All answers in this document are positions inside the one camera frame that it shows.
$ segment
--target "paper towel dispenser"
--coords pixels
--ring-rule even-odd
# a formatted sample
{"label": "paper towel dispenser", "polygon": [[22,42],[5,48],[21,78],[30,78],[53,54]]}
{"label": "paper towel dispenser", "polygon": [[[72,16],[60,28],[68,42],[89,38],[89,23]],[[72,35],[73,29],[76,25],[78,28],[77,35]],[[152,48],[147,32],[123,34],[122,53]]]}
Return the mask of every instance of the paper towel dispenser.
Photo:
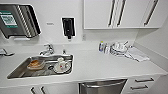
{"label": "paper towel dispenser", "polygon": [[0,4],[0,29],[7,39],[10,36],[32,38],[40,34],[31,5]]}

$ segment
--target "stainless steel sink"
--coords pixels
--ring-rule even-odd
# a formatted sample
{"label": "stainless steel sink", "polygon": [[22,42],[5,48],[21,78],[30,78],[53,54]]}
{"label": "stainless steel sink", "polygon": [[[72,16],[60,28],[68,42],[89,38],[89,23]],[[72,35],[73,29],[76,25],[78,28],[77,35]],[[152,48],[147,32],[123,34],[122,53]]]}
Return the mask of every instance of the stainless steel sink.
{"label": "stainless steel sink", "polygon": [[[53,70],[53,67],[56,63],[58,63],[58,58],[64,58],[65,61],[71,63],[71,67],[64,73],[56,73]],[[45,66],[41,70],[29,70],[27,66],[33,60],[44,60]],[[69,74],[72,70],[72,60],[73,55],[53,55],[53,56],[35,56],[27,58],[22,64],[20,64],[10,75],[8,75],[8,79],[12,78],[23,78],[23,77],[37,77],[37,76],[49,76],[49,75],[63,75]]]}

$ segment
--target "wall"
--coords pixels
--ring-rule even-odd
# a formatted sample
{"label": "wall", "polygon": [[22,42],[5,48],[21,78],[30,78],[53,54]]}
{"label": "wall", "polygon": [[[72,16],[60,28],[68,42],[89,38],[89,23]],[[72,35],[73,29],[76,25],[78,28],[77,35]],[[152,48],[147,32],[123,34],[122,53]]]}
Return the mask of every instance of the wall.
{"label": "wall", "polygon": [[[160,29],[141,29],[135,46],[151,55],[151,60],[168,71],[168,18]],[[168,76],[163,76],[155,83],[148,94],[168,94]]]}
{"label": "wall", "polygon": [[62,17],[75,18],[76,36],[71,43],[80,43],[82,35],[82,2],[80,0],[1,0],[2,3],[30,4],[34,7],[35,14],[41,29],[41,34],[30,41],[6,40],[0,34],[0,44],[3,45],[37,45],[45,43],[69,43],[63,34]]}
{"label": "wall", "polygon": [[[36,49],[39,52],[39,50],[45,49],[42,45],[47,43],[62,45],[81,44],[85,41],[100,42],[103,40],[125,42],[128,40],[132,44],[139,30],[83,30],[83,0],[1,0],[1,4],[3,3],[31,4],[34,7],[41,29],[41,34],[29,41],[16,41],[12,37],[7,40],[0,32],[0,46],[5,46],[7,50],[15,51],[15,53],[27,53],[31,52],[32,49]],[[76,36],[73,37],[71,42],[68,42],[67,38],[63,35],[62,17],[75,18]]]}

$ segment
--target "black dispenser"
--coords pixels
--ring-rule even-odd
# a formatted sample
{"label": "black dispenser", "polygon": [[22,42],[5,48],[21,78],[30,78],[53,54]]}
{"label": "black dispenser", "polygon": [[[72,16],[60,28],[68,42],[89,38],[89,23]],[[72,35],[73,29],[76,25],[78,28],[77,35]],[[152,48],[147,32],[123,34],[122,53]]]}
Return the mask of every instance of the black dispenser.
{"label": "black dispenser", "polygon": [[10,36],[32,38],[40,34],[31,5],[0,4],[0,29],[7,39]]}
{"label": "black dispenser", "polygon": [[63,28],[64,28],[64,35],[71,39],[72,36],[75,36],[75,29],[74,29],[74,18],[62,18]]}

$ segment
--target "cabinet door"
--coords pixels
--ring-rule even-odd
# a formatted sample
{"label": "cabinet door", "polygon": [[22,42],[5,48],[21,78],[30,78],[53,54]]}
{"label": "cabinet door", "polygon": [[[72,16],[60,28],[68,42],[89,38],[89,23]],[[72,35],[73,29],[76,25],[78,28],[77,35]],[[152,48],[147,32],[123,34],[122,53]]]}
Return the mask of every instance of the cabinet door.
{"label": "cabinet door", "polygon": [[121,94],[146,94],[159,76],[142,76],[129,78]]}
{"label": "cabinet door", "polygon": [[112,29],[118,0],[84,0],[84,29]]}
{"label": "cabinet door", "polygon": [[0,88],[0,94],[38,94],[34,87]]}
{"label": "cabinet door", "polygon": [[40,89],[43,94],[79,94],[77,83],[52,84]]}
{"label": "cabinet door", "polygon": [[139,28],[149,1],[119,0],[113,28]]}
{"label": "cabinet door", "polygon": [[168,0],[150,0],[141,28],[160,28],[164,24],[168,12]]}

